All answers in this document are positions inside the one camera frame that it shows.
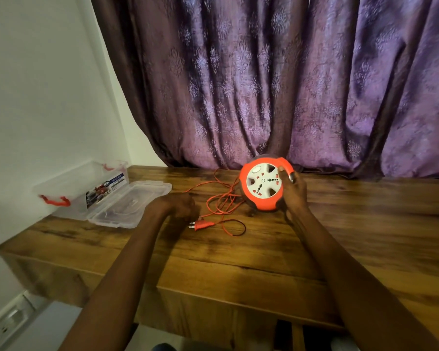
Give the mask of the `person's right hand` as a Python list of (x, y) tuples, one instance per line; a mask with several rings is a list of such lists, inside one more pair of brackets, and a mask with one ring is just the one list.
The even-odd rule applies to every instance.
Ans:
[(307, 202), (307, 184), (299, 173), (290, 173), (291, 188), (283, 190), (282, 198), (286, 205), (287, 218), (296, 223), (300, 218), (310, 214)]

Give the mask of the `person's left hand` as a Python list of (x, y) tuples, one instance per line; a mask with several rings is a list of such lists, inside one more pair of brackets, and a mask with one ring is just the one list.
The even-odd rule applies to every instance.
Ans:
[(183, 203), (188, 199), (193, 199), (189, 193), (171, 193), (157, 197), (146, 206), (141, 223), (159, 228), (168, 217), (184, 221)]

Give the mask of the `orange extension cord reel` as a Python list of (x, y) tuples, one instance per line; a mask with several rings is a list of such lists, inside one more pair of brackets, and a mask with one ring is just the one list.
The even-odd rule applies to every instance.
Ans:
[(293, 181), (294, 169), (283, 157), (260, 155), (241, 168), (240, 192), (252, 208), (262, 212), (273, 212), (280, 207), (283, 188), (279, 167), (283, 167), (289, 180)]

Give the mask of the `person's left forearm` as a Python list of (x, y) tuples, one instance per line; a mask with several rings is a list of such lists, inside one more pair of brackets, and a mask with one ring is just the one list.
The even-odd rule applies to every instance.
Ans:
[(150, 203), (129, 241), (91, 294), (58, 351), (124, 351), (154, 244), (169, 205)]

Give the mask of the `person's right forearm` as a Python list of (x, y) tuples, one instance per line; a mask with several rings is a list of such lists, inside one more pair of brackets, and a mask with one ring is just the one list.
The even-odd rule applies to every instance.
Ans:
[(361, 351), (439, 351), (439, 340), (303, 206), (287, 216), (317, 262)]

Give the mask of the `orange power plug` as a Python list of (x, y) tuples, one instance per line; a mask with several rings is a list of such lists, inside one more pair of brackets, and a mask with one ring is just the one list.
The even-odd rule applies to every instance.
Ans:
[(215, 226), (215, 225), (216, 225), (216, 222), (211, 222), (211, 221), (201, 219), (201, 220), (197, 220), (195, 222), (190, 223), (188, 228), (192, 229), (194, 231), (199, 231), (199, 230), (210, 228), (210, 227)]

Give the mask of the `clear plastic box lid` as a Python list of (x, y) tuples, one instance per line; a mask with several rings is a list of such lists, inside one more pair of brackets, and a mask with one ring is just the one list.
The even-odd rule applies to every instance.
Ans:
[(133, 229), (139, 224), (146, 206), (154, 199), (168, 194), (171, 189), (170, 183), (161, 181), (126, 184), (97, 203), (87, 220), (100, 226)]

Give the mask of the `wooden desk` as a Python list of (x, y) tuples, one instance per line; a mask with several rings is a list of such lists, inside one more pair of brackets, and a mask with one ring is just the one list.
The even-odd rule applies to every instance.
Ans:
[[(304, 175), (312, 212), (439, 340), (439, 179)], [(272, 348), (277, 320), (343, 330), (316, 263), (281, 212), (234, 217), (195, 232), (167, 222), (136, 321), (234, 350)], [(82, 307), (133, 230), (48, 216), (0, 245), (30, 292)]]

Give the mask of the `printed box label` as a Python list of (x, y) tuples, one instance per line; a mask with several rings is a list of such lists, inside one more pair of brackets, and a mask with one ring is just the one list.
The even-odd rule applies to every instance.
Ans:
[(86, 192), (86, 206), (90, 209), (105, 197), (127, 184), (126, 175), (121, 173)]

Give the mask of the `purple patterned curtain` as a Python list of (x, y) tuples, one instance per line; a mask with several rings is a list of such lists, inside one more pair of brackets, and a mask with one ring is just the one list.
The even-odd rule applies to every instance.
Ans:
[(91, 0), (168, 166), (439, 178), (439, 0)]

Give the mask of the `clear plastic storage box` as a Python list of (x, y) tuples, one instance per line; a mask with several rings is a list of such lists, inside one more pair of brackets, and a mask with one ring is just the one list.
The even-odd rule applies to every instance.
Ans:
[(50, 199), (51, 197), (58, 199), (60, 196), (65, 196), (71, 201), (71, 206), (56, 207), (51, 205), (55, 208), (52, 215), (58, 218), (87, 220), (89, 213), (94, 211), (96, 207), (95, 204), (87, 209), (85, 198), (87, 191), (121, 173), (126, 175), (127, 184), (129, 184), (127, 161), (115, 160), (105, 164), (115, 167), (115, 170), (105, 171), (101, 166), (102, 163), (92, 160), (36, 184), (33, 187), (33, 193), (37, 196), (46, 195)]

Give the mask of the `white wall socket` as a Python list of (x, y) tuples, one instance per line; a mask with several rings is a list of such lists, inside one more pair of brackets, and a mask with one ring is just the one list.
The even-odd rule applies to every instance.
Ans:
[(35, 314), (36, 309), (31, 299), (32, 295), (24, 291), (0, 312), (0, 349)]

